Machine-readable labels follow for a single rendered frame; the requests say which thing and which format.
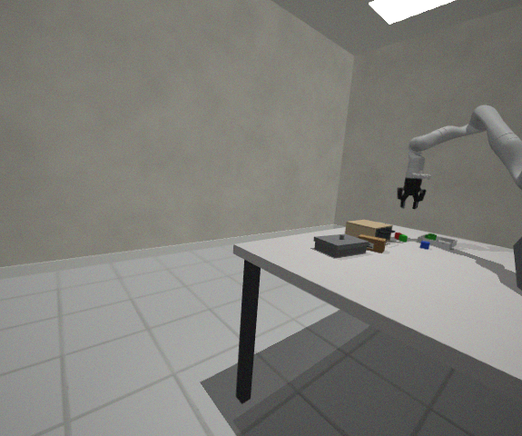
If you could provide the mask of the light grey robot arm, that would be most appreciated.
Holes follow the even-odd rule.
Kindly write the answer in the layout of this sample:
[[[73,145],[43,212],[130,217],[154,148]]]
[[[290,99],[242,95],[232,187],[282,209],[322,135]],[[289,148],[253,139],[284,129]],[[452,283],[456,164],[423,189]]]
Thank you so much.
[[[422,156],[422,151],[457,137],[484,131],[487,131],[491,149],[506,166],[518,188],[522,190],[522,141],[506,125],[497,110],[489,105],[478,106],[471,115],[469,124],[463,127],[445,126],[430,134],[413,138],[409,142],[406,178],[431,179],[430,174],[423,174],[425,158]]]

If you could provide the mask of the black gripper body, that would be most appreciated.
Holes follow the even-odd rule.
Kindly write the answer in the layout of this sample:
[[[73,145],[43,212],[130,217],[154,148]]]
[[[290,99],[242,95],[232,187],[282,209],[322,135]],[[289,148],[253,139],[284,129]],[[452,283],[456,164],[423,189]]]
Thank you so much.
[[[410,195],[415,196],[415,189],[418,189],[418,192],[421,190],[422,179],[415,179],[415,178],[405,178],[405,185],[404,185],[404,192],[405,194],[408,193],[409,189],[412,189],[412,192]]]

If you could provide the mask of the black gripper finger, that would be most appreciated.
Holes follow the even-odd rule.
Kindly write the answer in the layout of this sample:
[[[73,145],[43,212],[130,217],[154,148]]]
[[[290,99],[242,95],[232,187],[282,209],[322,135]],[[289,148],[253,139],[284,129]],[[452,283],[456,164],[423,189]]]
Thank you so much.
[[[401,208],[405,208],[405,201],[409,197],[410,193],[412,192],[412,189],[409,189],[407,194],[405,194],[405,192],[404,192],[404,194],[402,195],[403,190],[404,190],[404,187],[398,188],[398,199],[401,200],[401,203],[400,203]],[[404,197],[404,195],[405,195],[405,197]]]
[[[415,202],[413,203],[413,208],[412,209],[417,209],[418,208],[418,203],[420,201],[423,201],[423,198],[424,198],[424,195],[426,193],[426,190],[422,190],[421,189],[419,191],[420,194],[418,194],[418,189],[415,189],[414,191],[415,191],[415,196],[413,196],[413,195],[412,196],[413,196]]]

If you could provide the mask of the brown cardboard box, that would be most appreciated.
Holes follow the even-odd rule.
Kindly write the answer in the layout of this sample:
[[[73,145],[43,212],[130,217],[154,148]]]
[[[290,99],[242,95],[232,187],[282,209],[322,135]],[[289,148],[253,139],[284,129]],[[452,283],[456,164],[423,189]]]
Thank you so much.
[[[358,238],[369,242],[369,246],[367,246],[368,251],[373,251],[376,253],[383,253],[385,250],[385,245],[386,245],[387,239],[369,236],[369,235],[365,235],[365,234],[359,235]]]

